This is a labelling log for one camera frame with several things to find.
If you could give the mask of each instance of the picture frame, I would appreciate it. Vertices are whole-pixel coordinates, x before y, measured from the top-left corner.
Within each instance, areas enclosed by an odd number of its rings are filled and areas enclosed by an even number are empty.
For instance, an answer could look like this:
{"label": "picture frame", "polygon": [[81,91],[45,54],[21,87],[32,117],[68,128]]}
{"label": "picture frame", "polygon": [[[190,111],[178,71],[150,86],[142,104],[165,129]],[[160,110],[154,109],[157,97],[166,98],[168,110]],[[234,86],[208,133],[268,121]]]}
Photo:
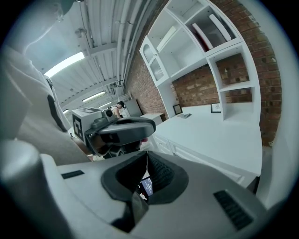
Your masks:
{"label": "picture frame", "polygon": [[221,113],[220,103],[211,104],[211,113]]}
{"label": "picture frame", "polygon": [[180,104],[174,105],[173,110],[176,115],[183,113],[183,110],[182,110],[182,107]]}

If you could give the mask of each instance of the white book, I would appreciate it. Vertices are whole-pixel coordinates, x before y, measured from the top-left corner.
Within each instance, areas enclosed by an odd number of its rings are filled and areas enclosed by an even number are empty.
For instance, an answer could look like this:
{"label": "white book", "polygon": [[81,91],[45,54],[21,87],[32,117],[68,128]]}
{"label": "white book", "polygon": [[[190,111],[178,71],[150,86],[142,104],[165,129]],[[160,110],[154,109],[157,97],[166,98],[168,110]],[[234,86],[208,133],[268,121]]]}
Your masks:
{"label": "white book", "polygon": [[199,28],[199,26],[196,23],[193,23],[192,26],[196,30],[198,35],[201,37],[201,39],[204,41],[208,49],[213,49],[213,45],[211,44],[210,40],[207,38],[206,34]]}
{"label": "white book", "polygon": [[221,32],[221,34],[223,35],[224,39],[226,41],[230,41],[232,39],[231,36],[229,35],[228,31],[225,29],[225,27],[223,26],[223,24],[218,20],[218,18],[215,17],[214,14],[209,15],[209,18],[214,23],[214,25],[216,26],[216,28],[218,28],[218,30]]}
{"label": "white book", "polygon": [[161,49],[164,47],[164,45],[168,42],[168,40],[171,38],[171,36],[176,32],[176,28],[172,26],[166,35],[163,37],[162,41],[157,46],[157,51],[160,52]]}

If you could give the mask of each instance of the white pipe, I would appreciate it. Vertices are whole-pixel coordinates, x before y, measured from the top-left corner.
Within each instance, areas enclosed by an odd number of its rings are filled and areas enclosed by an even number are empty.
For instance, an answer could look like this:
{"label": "white pipe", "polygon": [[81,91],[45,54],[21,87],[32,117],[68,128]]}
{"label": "white pipe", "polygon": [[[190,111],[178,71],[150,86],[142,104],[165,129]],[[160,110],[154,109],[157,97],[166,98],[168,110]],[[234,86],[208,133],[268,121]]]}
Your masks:
{"label": "white pipe", "polygon": [[136,4],[134,6],[134,9],[133,9],[132,15],[131,15],[131,19],[129,21],[129,26],[127,29],[127,35],[126,35],[126,39],[125,39],[125,45],[123,48],[123,57],[122,57],[122,63],[121,63],[121,81],[123,80],[123,77],[124,77],[123,74],[125,72],[125,61],[126,61],[126,56],[127,56],[127,52],[128,52],[130,36],[131,36],[132,29],[133,29],[133,26],[135,23],[135,19],[136,19],[136,16],[138,14],[141,4],[142,4],[142,0],[137,0]]}
{"label": "white pipe", "polygon": [[132,52],[132,48],[133,48],[133,43],[134,43],[134,40],[136,38],[136,35],[137,35],[137,32],[138,32],[138,29],[139,29],[139,26],[141,24],[141,21],[142,21],[142,18],[145,14],[145,11],[146,9],[148,8],[149,4],[150,4],[150,1],[151,0],[147,0],[147,2],[145,3],[144,7],[143,7],[143,10],[140,14],[140,17],[139,17],[139,20],[137,22],[137,25],[136,25],[136,28],[135,28],[135,32],[134,32],[134,35],[133,35],[133,38],[132,38],[132,41],[131,41],[131,45],[130,45],[130,49],[129,49],[129,53],[128,53],[128,56],[127,56],[127,63],[126,63],[126,68],[125,68],[125,72],[124,72],[124,76],[123,76],[123,79],[122,81],[125,80],[125,76],[126,76],[126,73],[127,73],[127,69],[128,69],[128,63],[129,63],[129,59],[130,59],[130,55],[131,55],[131,52]]}
{"label": "white pipe", "polygon": [[117,63],[116,63],[116,72],[117,72],[117,84],[120,84],[120,67],[121,67],[121,44],[122,44],[122,34],[123,30],[125,28],[125,23],[128,15],[128,10],[131,4],[131,0],[126,0],[125,4],[122,9],[121,14],[121,21],[120,21],[120,27],[118,30],[118,37],[117,37]]}

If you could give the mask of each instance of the ceiling light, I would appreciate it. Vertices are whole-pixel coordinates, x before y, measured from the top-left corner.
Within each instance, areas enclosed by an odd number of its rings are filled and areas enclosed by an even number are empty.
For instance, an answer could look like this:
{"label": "ceiling light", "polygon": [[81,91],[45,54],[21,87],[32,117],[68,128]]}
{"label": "ceiling light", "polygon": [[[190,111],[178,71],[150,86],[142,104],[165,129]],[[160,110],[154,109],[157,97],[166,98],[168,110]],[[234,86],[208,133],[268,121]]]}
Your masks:
{"label": "ceiling light", "polygon": [[65,67],[68,67],[69,65],[72,65],[73,63],[82,60],[84,58],[84,55],[82,52],[79,52],[67,59],[65,59],[64,61],[62,61],[61,63],[58,63],[56,66],[54,66],[52,69],[50,69],[49,71],[47,71],[45,73],[45,76],[47,77],[52,77],[53,75],[55,75],[56,73],[58,73],[59,71],[61,71],[62,69],[64,69]]}
{"label": "ceiling light", "polygon": [[103,107],[103,106],[106,106],[106,105],[108,105],[108,104],[111,104],[112,102],[109,102],[109,103],[107,103],[107,104],[104,104],[104,105],[102,105],[102,106],[100,106],[99,108],[101,108],[101,107]]}
{"label": "ceiling light", "polygon": [[86,98],[86,99],[84,99],[84,100],[82,100],[82,101],[83,101],[83,102],[89,101],[90,99],[95,98],[95,97],[97,97],[97,96],[99,96],[99,95],[102,95],[102,94],[105,94],[105,93],[106,93],[106,92],[101,91],[100,93],[96,93],[95,95],[92,95],[92,96],[90,96],[90,97],[88,97],[88,98]]}

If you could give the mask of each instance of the person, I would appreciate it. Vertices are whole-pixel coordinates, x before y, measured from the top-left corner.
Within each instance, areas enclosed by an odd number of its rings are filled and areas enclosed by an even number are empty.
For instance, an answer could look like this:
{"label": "person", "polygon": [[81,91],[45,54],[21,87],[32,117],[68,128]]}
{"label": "person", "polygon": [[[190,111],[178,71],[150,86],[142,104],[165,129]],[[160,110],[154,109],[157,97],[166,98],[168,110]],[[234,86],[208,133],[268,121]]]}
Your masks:
{"label": "person", "polygon": [[[67,130],[71,126],[59,106],[51,80],[33,66],[25,53],[57,20],[63,19],[73,2],[35,1],[11,29],[0,61],[2,80],[16,85],[31,103],[16,138],[31,143],[40,153],[51,155],[57,165],[89,162],[87,155],[91,153],[80,139],[69,136]],[[94,144],[98,150],[105,145],[99,136],[94,138]]]}
{"label": "person", "polygon": [[122,108],[126,108],[125,107],[125,103],[123,102],[123,101],[120,101],[120,102],[118,102],[116,105],[114,105],[114,106],[112,106],[111,107],[111,111],[112,111],[112,113],[114,114],[114,115],[116,115],[116,117],[118,118],[118,119],[121,119],[122,118],[122,116],[121,116],[121,114],[120,114],[120,109],[122,109]]}

